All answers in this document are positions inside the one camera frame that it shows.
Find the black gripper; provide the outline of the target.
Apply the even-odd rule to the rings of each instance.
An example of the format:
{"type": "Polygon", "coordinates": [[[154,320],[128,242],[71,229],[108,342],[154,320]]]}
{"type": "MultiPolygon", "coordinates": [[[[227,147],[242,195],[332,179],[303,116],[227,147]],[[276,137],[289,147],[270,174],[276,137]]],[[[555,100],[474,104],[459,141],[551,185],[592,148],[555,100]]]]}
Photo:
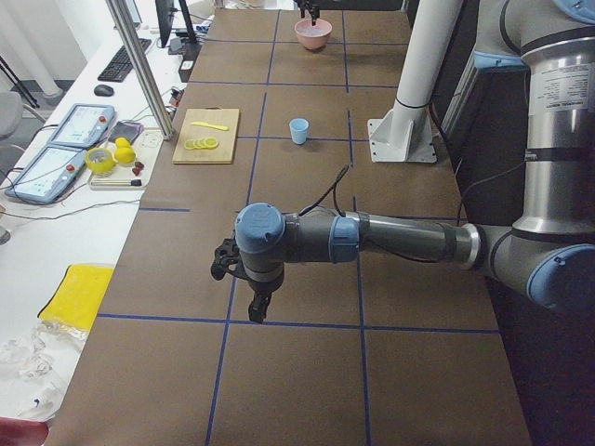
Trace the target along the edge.
{"type": "Polygon", "coordinates": [[[263,323],[267,318],[267,310],[271,295],[284,283],[284,265],[273,265],[272,269],[256,271],[243,265],[246,281],[255,292],[248,306],[248,318],[255,323],[263,323]]]}
{"type": "Polygon", "coordinates": [[[300,10],[309,10],[311,14],[311,24],[315,25],[319,19],[319,5],[314,0],[297,0],[297,7],[300,10]]]}

